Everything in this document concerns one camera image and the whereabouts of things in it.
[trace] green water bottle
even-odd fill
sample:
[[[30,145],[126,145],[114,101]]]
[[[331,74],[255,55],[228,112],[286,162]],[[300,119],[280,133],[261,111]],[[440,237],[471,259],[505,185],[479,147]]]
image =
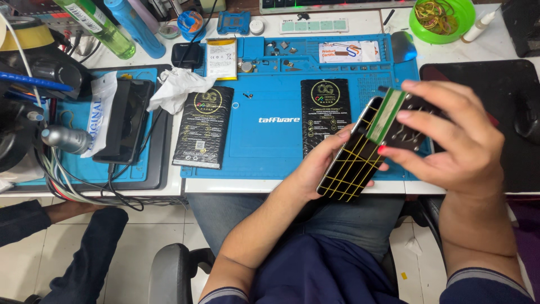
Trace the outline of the green water bottle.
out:
[[[131,58],[135,45],[129,41],[91,0],[54,0],[120,59]]]

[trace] white desk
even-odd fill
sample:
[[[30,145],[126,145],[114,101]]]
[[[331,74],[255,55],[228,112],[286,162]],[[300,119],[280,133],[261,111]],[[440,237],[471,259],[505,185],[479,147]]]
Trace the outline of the white desk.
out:
[[[487,12],[496,10],[498,4],[482,4],[476,5],[477,17],[483,16]],[[409,13],[411,8],[396,9],[393,17],[385,26],[386,32],[400,31],[409,27]],[[320,14],[310,14],[311,18],[317,18],[317,15],[339,16],[349,18],[350,31],[347,33],[331,33],[329,35],[347,36],[347,35],[369,35],[379,34],[382,32],[382,20],[384,20],[390,9],[373,10],[373,11],[347,11],[347,12],[327,12]],[[272,16],[257,16],[252,19],[262,20],[265,24],[265,37],[279,37],[279,20],[287,16],[296,15],[272,15]],[[206,38],[224,37],[216,32],[217,19],[210,20],[207,26]],[[292,36],[320,36],[320,34],[295,34],[284,35],[285,37]],[[158,39],[167,48],[167,53],[160,59],[152,59],[146,52],[137,45],[137,53],[129,60],[120,60],[108,49],[100,47],[99,50],[90,57],[85,65],[88,68],[106,68],[106,67],[124,67],[129,65],[146,65],[146,64],[171,64],[171,49],[172,45],[185,40],[179,36],[174,40],[166,40],[161,37]],[[500,12],[497,12],[495,20],[489,25],[487,30],[474,42],[470,44],[456,41],[444,45],[430,45],[419,39],[415,39],[415,45],[418,50],[418,67],[426,63],[448,63],[448,62],[466,62],[466,61],[486,61],[486,60],[508,60],[517,59],[517,55],[512,47],[510,36]],[[540,67],[540,58],[528,58],[536,66]],[[170,161],[172,163],[172,155],[178,131],[180,126],[182,113],[177,113],[173,119],[172,145],[170,151]],[[221,179],[186,179],[185,192],[214,192],[214,193],[267,193],[272,191],[281,181],[279,180],[221,180]],[[157,190],[138,190],[138,191],[121,191],[124,195],[145,195],[145,196],[174,196],[180,195],[181,178],[180,167],[171,166],[168,168],[167,183]],[[431,184],[419,181],[377,181],[375,186],[365,189],[363,193],[394,193],[394,194],[443,194],[444,190]],[[86,192],[85,195],[99,195],[99,192]],[[50,193],[14,193],[2,194],[1,196],[52,196]]]

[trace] rubber band pile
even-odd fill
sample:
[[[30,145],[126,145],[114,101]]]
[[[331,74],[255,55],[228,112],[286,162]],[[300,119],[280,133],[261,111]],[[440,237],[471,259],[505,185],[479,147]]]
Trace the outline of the rubber band pile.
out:
[[[457,30],[454,8],[446,0],[417,3],[414,13],[418,22],[428,31],[438,35],[450,35]]]

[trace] keyboard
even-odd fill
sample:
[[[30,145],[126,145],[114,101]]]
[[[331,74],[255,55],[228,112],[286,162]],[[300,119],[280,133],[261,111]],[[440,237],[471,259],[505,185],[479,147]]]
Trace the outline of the keyboard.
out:
[[[261,14],[291,14],[334,10],[406,8],[415,0],[259,0]]]

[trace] navy blue shirt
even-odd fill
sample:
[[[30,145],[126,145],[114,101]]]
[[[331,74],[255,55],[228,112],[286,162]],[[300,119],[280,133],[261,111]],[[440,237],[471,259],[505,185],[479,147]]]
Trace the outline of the navy blue shirt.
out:
[[[233,287],[210,292],[200,304],[398,304],[377,261],[348,241],[318,234],[297,236],[257,270],[249,297]],[[441,304],[533,304],[512,279],[483,268],[459,270]]]

